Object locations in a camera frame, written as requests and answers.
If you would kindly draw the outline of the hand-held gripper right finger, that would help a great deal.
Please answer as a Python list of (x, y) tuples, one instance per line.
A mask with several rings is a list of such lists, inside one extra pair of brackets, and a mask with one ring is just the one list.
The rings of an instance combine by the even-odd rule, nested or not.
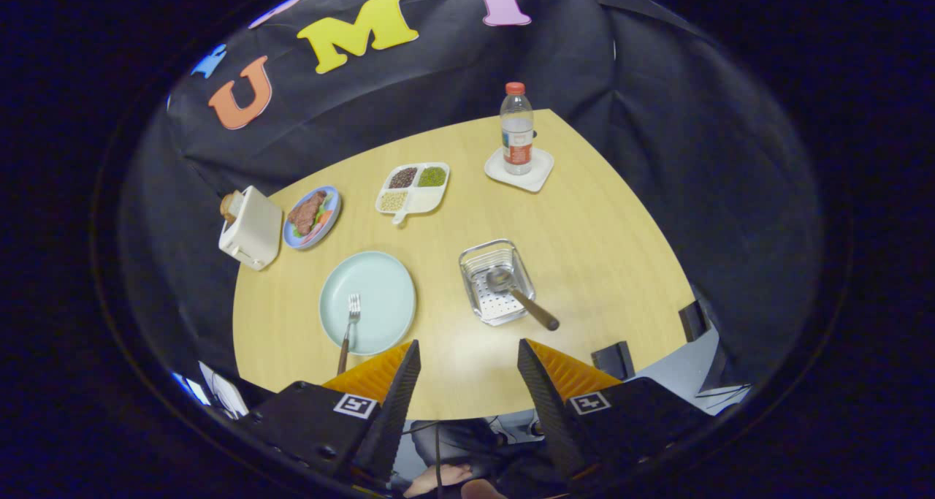
[(621, 381), (535, 340), (519, 340), (517, 367), (568, 485), (644, 472), (714, 422), (649, 377)]

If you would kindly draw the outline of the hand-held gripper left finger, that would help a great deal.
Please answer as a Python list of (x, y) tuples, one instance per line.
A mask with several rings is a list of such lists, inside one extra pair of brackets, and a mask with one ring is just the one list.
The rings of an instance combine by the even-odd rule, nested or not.
[(323, 384), (295, 381), (238, 425), (297, 469), (387, 485), (420, 372), (410, 340)]

